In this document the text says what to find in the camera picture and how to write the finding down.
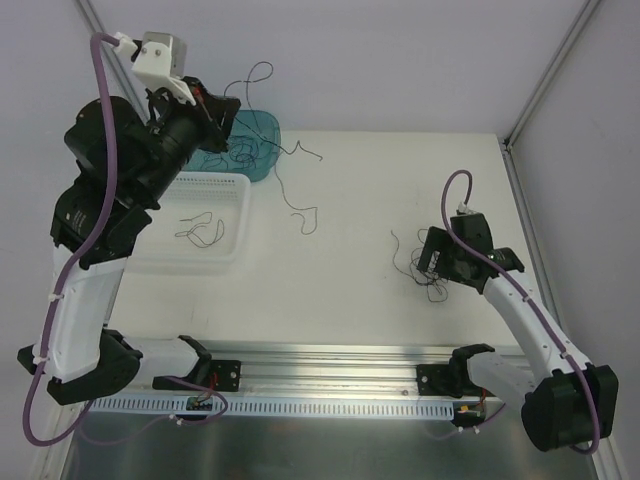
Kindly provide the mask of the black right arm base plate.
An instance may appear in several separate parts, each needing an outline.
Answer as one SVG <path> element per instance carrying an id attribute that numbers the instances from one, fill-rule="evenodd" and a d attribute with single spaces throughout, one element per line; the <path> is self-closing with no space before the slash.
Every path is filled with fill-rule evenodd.
<path id="1" fill-rule="evenodd" d="M 460 399 L 482 395 L 482 389 L 470 381 L 466 368 L 449 364 L 418 364 L 416 383 L 420 396 Z"/>

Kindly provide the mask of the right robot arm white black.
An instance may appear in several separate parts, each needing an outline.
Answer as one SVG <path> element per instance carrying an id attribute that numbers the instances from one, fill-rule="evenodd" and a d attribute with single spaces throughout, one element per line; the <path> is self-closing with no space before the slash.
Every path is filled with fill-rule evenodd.
<path id="1" fill-rule="evenodd" d="M 500 315 L 530 370 L 506 362 L 487 344 L 455 349 L 447 364 L 420 366 L 422 387 L 453 398 L 486 391 L 520 415 L 532 444 L 590 453 L 612 433 L 619 380 L 595 365 L 560 329 L 530 287 L 512 249 L 497 248 L 481 213 L 458 212 L 428 229 L 418 270 L 473 288 Z"/>

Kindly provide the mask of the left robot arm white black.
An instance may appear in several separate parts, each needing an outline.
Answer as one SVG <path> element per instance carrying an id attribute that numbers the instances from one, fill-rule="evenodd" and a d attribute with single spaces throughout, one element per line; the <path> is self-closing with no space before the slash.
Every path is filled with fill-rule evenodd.
<path id="1" fill-rule="evenodd" d="M 102 90 L 65 133 L 79 174 L 54 207 L 50 235 L 61 267 L 40 340 L 17 355 L 34 377 L 48 377 L 60 405 L 115 394 L 140 372 L 143 352 L 108 328 L 126 261 L 193 154 L 227 150 L 241 107 L 197 78 L 186 86 L 192 101 L 166 87 L 148 90 L 148 120 Z"/>

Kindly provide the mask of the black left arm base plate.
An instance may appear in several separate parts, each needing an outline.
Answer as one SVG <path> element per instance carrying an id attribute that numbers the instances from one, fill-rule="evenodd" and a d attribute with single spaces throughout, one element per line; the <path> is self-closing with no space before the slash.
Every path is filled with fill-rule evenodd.
<path id="1" fill-rule="evenodd" d="M 237 392 L 240 387 L 242 362 L 213 359 L 199 361 L 186 376 L 161 376 L 152 381 L 154 390 L 201 390 Z"/>

